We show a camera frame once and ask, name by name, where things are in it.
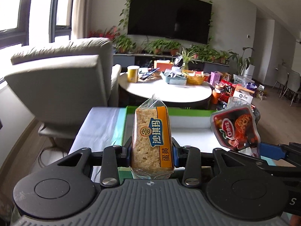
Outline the sachima cake pack orange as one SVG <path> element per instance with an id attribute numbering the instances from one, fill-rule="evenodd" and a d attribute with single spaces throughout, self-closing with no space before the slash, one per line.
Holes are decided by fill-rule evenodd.
<path id="1" fill-rule="evenodd" d="M 169 115 L 155 95 L 135 109 L 132 172 L 142 179 L 168 179 L 174 171 Z"/>

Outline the red spicy snack pouch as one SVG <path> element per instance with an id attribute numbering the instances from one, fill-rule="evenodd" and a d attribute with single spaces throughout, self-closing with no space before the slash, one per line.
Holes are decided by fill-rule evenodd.
<path id="1" fill-rule="evenodd" d="M 212 131 L 221 146 L 234 152 L 260 157 L 261 138 L 249 105 L 213 112 L 210 122 Z"/>

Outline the green cardboard box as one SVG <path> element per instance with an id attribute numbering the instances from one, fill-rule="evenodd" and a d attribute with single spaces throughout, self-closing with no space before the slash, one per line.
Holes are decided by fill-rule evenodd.
<path id="1" fill-rule="evenodd" d="M 123 145 L 132 136 L 134 112 L 136 107 L 127 106 L 119 112 L 116 126 L 118 138 L 116 145 Z M 201 152 L 211 153 L 221 148 L 210 123 L 212 111 L 168 108 L 171 136 L 180 146 L 197 147 Z"/>

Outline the blue table cloth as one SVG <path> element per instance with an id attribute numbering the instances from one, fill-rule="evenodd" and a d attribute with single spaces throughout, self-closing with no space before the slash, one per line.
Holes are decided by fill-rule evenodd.
<path id="1" fill-rule="evenodd" d="M 107 146 L 115 145 L 114 141 L 118 138 L 115 129 L 121 109 L 93 107 L 76 135 L 70 153 L 84 147 L 100 152 Z"/>

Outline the round white coffee table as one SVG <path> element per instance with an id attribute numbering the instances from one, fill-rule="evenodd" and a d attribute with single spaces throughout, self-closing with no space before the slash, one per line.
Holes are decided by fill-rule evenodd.
<path id="1" fill-rule="evenodd" d="M 212 95 L 212 89 L 207 83 L 179 86 L 168 84 L 162 79 L 129 83 L 126 73 L 120 75 L 118 83 L 119 103 L 124 106 L 139 106 L 155 95 L 168 107 L 207 109 Z"/>

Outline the grey dining chair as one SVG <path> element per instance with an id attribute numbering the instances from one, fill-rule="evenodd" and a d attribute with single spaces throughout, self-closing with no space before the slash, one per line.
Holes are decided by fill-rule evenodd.
<path id="1" fill-rule="evenodd" d="M 300 91 L 299 91 L 299 88 L 300 88 L 300 74 L 296 71 L 293 71 L 293 70 L 290 70 L 288 73 L 289 74 L 288 74 L 287 85 L 286 85 L 285 91 L 284 91 L 283 95 L 281 96 L 281 98 L 283 98 L 283 96 L 286 94 L 286 92 L 288 90 L 292 91 L 293 92 L 293 97 L 291 99 L 291 104 L 290 104 L 290 106 L 292 106 L 294 98 L 296 96 L 300 95 Z"/>

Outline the white blue carton box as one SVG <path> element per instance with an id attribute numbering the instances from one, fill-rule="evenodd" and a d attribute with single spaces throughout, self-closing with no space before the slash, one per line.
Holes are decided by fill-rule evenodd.
<path id="1" fill-rule="evenodd" d="M 239 98 L 245 102 L 247 102 L 248 104 L 252 103 L 252 99 L 253 99 L 253 94 L 255 92 L 252 90 L 249 90 L 247 88 L 244 88 L 242 86 L 237 86 L 235 88 L 233 97 Z"/>

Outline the light blue storage basket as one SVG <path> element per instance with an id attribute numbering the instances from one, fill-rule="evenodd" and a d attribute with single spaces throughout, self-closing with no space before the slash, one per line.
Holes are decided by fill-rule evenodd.
<path id="1" fill-rule="evenodd" d="M 164 82 L 170 85 L 184 86 L 187 83 L 187 78 L 184 75 L 161 72 L 160 76 Z"/>

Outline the yellow wicker basket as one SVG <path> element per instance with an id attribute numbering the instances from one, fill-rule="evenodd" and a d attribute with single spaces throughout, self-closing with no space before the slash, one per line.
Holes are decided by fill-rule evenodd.
<path id="1" fill-rule="evenodd" d="M 201 85 L 205 80 L 205 76 L 201 71 L 183 70 L 182 73 L 185 75 L 189 85 Z"/>

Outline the tall leafy floor plant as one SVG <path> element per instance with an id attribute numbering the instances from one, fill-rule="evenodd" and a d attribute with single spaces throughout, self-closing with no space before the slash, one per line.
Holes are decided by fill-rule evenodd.
<path id="1" fill-rule="evenodd" d="M 254 59 L 252 57 L 244 56 L 244 53 L 246 50 L 251 50 L 253 52 L 254 49 L 252 47 L 243 47 L 242 50 L 243 50 L 243 53 L 241 56 L 238 53 L 229 51 L 230 58 L 232 60 L 236 61 L 236 63 L 237 63 L 236 75 L 238 75 L 238 76 L 243 75 L 244 70 L 247 70 L 249 68 L 249 66 L 252 65 L 254 62 Z"/>

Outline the orange book on table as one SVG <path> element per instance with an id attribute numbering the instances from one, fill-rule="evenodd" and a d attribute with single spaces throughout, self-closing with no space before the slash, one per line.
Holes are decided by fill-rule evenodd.
<path id="1" fill-rule="evenodd" d="M 154 68 L 156 68 L 160 72 L 164 72 L 166 69 L 171 70 L 173 67 L 173 63 L 169 60 L 155 60 Z"/>

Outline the spider plant in pot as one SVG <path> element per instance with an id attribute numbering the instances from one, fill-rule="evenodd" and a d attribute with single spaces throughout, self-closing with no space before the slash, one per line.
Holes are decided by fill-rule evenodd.
<path id="1" fill-rule="evenodd" d="M 188 70 L 189 69 L 189 62 L 193 62 L 195 59 L 196 52 L 193 50 L 187 50 L 185 48 L 182 49 L 180 53 L 177 53 L 178 55 L 178 62 L 176 63 L 177 66 L 180 66 L 182 70 Z"/>

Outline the yellow canister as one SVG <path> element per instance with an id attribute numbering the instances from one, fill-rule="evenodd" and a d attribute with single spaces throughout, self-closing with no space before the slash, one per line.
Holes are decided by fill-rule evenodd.
<path id="1" fill-rule="evenodd" d="M 130 65 L 127 67 L 127 80 L 129 83 L 137 83 L 139 76 L 139 66 Z"/>

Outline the black wall television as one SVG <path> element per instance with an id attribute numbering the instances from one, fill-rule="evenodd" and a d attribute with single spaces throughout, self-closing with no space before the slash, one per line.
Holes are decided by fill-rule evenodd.
<path id="1" fill-rule="evenodd" d="M 200 0 L 131 0 L 128 34 L 206 44 L 212 4 Z"/>

